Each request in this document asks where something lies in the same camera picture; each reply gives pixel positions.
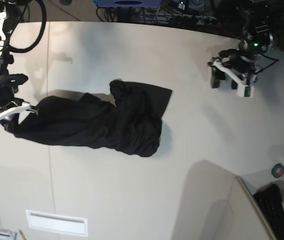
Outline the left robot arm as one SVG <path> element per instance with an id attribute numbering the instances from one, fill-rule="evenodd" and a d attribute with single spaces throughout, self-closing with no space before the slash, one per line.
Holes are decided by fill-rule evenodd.
<path id="1" fill-rule="evenodd" d="M 207 65 L 211 68 L 211 88 L 220 87 L 220 82 L 229 77 L 234 90 L 243 88 L 243 96 L 252 95 L 257 75 L 264 71 L 257 62 L 273 45 L 269 18 L 269 4 L 266 0 L 232 0 L 229 7 L 239 15 L 240 42 L 237 48 L 219 52 Z"/>

